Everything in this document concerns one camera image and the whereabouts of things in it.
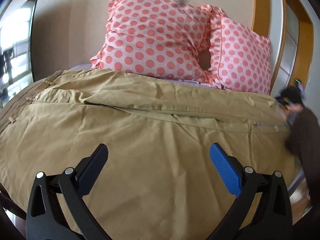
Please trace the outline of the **operator right hand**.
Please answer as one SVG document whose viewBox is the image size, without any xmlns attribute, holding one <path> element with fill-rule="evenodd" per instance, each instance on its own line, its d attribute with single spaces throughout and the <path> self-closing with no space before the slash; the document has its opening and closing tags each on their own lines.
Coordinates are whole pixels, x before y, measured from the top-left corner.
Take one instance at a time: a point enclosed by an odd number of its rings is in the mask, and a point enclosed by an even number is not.
<svg viewBox="0 0 320 240">
<path fill-rule="evenodd" d="M 288 128 L 292 128 L 293 124 L 295 123 L 295 119 L 304 107 L 301 104 L 289 104 L 285 106 L 283 110 L 283 117 Z"/>
</svg>

